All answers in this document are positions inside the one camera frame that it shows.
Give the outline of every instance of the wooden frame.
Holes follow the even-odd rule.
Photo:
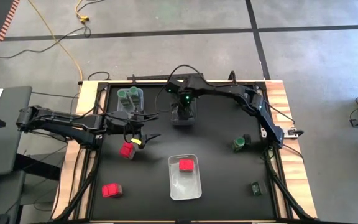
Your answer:
[[[225,83],[230,82],[229,80],[208,80],[209,82],[218,82]],[[99,82],[109,82],[109,83],[132,83],[129,80],[115,80],[115,81],[84,81],[81,86],[80,97],[78,99],[76,114],[84,114],[89,111],[94,106],[94,101],[97,97],[98,85]],[[164,83],[166,80],[138,80],[137,83]],[[287,94],[285,93],[284,84],[281,80],[238,80],[238,83],[249,83],[249,82],[265,82],[267,89],[267,97],[269,103],[274,106],[276,109],[284,113],[285,115],[291,117],[291,111],[287,100]],[[104,105],[105,92],[101,96],[101,105]],[[282,116],[280,113],[272,110],[273,121],[276,125],[281,126],[282,128],[290,128],[293,126],[292,122],[288,118]],[[296,149],[300,152],[300,147],[298,140],[286,139],[284,144]],[[79,156],[77,166],[75,167],[75,161],[77,156]],[[55,213],[53,218],[59,216],[62,213],[64,208],[68,205],[70,201],[70,192],[71,197],[78,190],[78,185],[80,184],[81,171],[83,170],[85,150],[80,150],[79,145],[75,141],[71,141],[68,144],[65,162],[62,167],[62,174],[60,176],[60,192],[59,198],[55,199]],[[90,168],[93,164],[93,156],[89,160],[87,171],[90,171]],[[280,150],[280,156],[282,158],[282,166],[286,178],[286,183],[288,190],[294,196],[295,200],[303,207],[306,213],[312,217],[316,217],[316,210],[314,208],[313,198],[311,196],[308,178],[306,176],[305,167],[303,165],[302,159],[294,154],[293,152],[286,150],[285,147]],[[84,218],[86,213],[86,208],[88,206],[88,197],[89,197],[90,188],[86,190],[81,201],[79,218]],[[276,186],[276,193],[278,199],[279,210],[282,218],[286,218],[285,211],[285,202],[283,195]]]

